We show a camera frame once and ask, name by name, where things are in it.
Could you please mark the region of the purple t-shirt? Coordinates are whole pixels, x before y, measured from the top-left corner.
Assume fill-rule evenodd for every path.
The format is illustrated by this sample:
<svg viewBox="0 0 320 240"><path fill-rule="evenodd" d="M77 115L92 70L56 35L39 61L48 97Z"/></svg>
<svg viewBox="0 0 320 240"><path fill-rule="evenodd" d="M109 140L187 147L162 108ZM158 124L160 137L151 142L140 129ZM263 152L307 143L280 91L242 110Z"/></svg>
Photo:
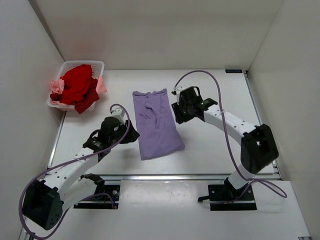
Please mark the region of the purple t-shirt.
<svg viewBox="0 0 320 240"><path fill-rule="evenodd" d="M132 93L141 160L151 160L185 149L171 111L168 91Z"/></svg>

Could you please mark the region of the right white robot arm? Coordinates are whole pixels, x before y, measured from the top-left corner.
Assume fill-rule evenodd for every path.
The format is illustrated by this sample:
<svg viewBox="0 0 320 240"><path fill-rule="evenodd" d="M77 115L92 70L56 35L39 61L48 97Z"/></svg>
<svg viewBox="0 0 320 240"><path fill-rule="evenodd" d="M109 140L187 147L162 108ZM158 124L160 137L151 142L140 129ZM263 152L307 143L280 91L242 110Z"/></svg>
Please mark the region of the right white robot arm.
<svg viewBox="0 0 320 240"><path fill-rule="evenodd" d="M262 169L276 160L279 151L271 128L248 123L224 110L217 101L203 99L197 86L176 87L172 91L176 102L172 109L178 124L198 118L222 130L226 138L240 145L240 164L225 181L228 194L235 198L240 190Z"/></svg>

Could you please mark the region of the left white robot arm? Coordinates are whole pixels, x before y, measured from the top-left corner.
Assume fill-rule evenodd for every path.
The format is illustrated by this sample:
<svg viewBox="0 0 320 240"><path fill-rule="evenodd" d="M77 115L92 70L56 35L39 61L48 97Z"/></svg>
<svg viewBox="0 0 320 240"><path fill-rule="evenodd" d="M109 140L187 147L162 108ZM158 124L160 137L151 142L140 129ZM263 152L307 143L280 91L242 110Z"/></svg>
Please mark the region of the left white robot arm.
<svg viewBox="0 0 320 240"><path fill-rule="evenodd" d="M51 230L73 205L92 198L105 181L89 170L119 144L135 142L140 135L132 126L127 110L114 104L110 116L94 130L72 160L41 173L27 184L19 200L19 216L44 230Z"/></svg>

